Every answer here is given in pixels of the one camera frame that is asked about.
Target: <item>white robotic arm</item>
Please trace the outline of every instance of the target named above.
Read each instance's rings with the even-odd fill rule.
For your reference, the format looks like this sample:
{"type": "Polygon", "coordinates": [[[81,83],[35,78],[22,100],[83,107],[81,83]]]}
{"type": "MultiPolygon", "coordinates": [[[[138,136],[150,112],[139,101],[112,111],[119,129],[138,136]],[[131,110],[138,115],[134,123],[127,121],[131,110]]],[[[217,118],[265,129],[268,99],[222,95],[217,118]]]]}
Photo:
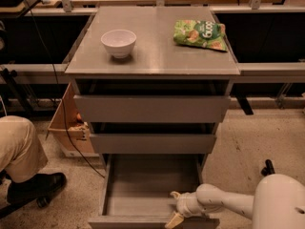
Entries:
{"type": "Polygon", "coordinates": [[[284,175],[264,177],[254,196],[224,192],[210,184],[193,193],[171,192],[177,199],[177,212],[166,224],[171,229],[184,218],[202,217],[221,207],[253,221],[253,229],[304,229],[305,187],[284,175]]]}

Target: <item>bag of chips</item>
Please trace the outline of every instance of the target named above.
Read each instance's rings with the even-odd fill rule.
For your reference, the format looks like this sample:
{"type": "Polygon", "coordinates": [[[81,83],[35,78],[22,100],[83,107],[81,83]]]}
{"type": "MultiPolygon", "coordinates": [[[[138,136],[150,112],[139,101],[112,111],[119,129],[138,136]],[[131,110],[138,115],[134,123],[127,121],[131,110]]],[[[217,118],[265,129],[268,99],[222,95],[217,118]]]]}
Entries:
{"type": "Polygon", "coordinates": [[[225,30],[224,24],[212,21],[177,20],[173,40],[180,45],[226,52],[225,30]]]}

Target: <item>cardboard box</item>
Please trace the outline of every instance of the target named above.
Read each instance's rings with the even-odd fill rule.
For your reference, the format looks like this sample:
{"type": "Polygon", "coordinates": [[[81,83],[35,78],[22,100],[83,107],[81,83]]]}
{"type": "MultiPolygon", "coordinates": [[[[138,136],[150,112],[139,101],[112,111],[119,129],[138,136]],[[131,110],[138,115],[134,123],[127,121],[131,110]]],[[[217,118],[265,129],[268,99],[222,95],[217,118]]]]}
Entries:
{"type": "Polygon", "coordinates": [[[98,156],[90,141],[90,129],[86,123],[79,123],[76,120],[78,110],[73,99],[74,95],[73,87],[69,84],[48,130],[58,141],[66,156],[81,156],[79,152],[83,156],[98,156]]]}

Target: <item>khaki pants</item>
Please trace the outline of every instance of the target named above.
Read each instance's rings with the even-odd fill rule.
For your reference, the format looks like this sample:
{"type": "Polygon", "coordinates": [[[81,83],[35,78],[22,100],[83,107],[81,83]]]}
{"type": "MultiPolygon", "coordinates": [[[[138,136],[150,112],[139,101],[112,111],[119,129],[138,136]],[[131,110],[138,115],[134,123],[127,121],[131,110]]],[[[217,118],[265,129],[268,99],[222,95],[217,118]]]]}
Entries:
{"type": "Polygon", "coordinates": [[[0,118],[0,171],[14,182],[23,182],[46,166],[48,159],[34,125],[23,117],[0,118]]]}

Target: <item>shoe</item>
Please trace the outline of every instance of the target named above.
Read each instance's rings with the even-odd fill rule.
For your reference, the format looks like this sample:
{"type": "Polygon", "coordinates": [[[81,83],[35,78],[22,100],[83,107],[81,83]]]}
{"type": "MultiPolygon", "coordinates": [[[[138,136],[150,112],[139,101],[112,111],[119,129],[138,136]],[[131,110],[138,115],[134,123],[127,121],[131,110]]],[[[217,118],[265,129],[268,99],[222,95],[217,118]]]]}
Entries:
{"type": "Polygon", "coordinates": [[[15,204],[41,197],[52,197],[66,183],[66,176],[62,173],[37,174],[22,183],[12,181],[8,189],[7,201],[10,204],[15,204]]]}

